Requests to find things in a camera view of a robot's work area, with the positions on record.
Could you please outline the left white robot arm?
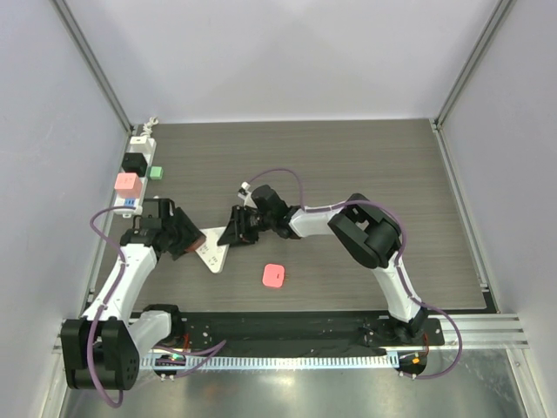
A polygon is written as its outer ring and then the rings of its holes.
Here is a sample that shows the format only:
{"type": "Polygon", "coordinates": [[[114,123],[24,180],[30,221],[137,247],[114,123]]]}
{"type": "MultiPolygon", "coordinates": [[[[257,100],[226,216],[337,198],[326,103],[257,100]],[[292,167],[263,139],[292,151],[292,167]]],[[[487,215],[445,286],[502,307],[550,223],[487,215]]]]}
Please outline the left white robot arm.
{"type": "Polygon", "coordinates": [[[171,199],[148,199],[115,244],[117,259],[101,291],[78,319],[64,322],[60,339],[66,382],[72,389],[125,391],[138,377],[140,360],[158,343],[178,346],[185,337],[179,308],[151,304],[136,321],[138,295],[161,256],[192,253],[205,236],[171,199]]]}

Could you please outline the pink plug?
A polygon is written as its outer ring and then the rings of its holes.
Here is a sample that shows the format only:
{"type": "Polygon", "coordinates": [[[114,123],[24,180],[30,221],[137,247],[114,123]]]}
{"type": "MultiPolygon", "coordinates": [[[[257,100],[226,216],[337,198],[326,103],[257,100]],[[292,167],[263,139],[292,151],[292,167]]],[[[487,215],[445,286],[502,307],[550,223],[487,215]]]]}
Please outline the pink plug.
{"type": "Polygon", "coordinates": [[[286,269],[283,265],[269,263],[266,264],[262,274],[262,284],[264,287],[281,288],[286,281],[286,269]]]}

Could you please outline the dark red cube plug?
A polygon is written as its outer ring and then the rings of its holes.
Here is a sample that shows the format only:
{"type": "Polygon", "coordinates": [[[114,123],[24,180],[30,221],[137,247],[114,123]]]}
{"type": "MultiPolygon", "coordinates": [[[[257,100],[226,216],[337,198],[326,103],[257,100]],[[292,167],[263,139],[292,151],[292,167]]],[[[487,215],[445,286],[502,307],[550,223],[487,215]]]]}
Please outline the dark red cube plug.
{"type": "Polygon", "coordinates": [[[206,241],[206,237],[201,234],[195,241],[192,241],[188,247],[185,248],[186,253],[196,252],[206,241]]]}

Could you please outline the green cube plug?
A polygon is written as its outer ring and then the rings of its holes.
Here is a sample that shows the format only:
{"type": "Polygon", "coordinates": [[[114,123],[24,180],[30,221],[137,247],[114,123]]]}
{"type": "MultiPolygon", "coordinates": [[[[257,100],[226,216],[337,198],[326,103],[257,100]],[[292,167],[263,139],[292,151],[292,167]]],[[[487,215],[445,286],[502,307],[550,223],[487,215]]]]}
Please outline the green cube plug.
{"type": "Polygon", "coordinates": [[[150,180],[161,180],[164,176],[164,169],[162,166],[151,166],[148,171],[148,178],[150,180]]]}

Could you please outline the white power strip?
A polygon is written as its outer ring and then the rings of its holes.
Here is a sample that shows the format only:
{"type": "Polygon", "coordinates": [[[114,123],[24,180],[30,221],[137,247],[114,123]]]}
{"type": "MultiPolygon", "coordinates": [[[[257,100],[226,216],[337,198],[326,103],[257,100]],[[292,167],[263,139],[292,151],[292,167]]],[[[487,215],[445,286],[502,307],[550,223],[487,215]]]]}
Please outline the white power strip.
{"type": "Polygon", "coordinates": [[[113,205],[116,214],[131,218],[142,213],[149,170],[152,167],[157,143],[146,136],[131,137],[124,152],[120,171],[114,183],[113,205]]]}

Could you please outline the pink cube socket adapter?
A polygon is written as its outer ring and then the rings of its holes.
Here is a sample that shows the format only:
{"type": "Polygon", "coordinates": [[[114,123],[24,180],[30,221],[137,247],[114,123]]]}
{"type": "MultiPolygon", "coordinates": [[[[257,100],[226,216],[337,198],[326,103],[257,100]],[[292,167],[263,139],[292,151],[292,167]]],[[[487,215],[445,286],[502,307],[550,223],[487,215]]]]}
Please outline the pink cube socket adapter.
{"type": "Polygon", "coordinates": [[[143,189],[141,178],[133,172],[120,172],[117,175],[114,190],[121,199],[139,199],[143,189]]]}

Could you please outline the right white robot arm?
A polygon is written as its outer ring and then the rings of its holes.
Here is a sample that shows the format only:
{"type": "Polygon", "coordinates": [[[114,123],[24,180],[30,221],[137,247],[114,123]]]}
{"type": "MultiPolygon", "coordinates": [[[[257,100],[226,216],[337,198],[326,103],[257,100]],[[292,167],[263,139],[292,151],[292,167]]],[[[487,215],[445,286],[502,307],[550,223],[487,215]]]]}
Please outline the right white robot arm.
{"type": "Polygon", "coordinates": [[[385,209],[360,193],[332,206],[290,206],[269,185],[251,189],[246,182],[238,197],[242,203],[232,208],[220,246],[253,245],[266,231],[282,239],[333,235],[378,281],[394,338],[409,345],[423,335],[427,312],[403,267],[402,228],[385,209]]]}

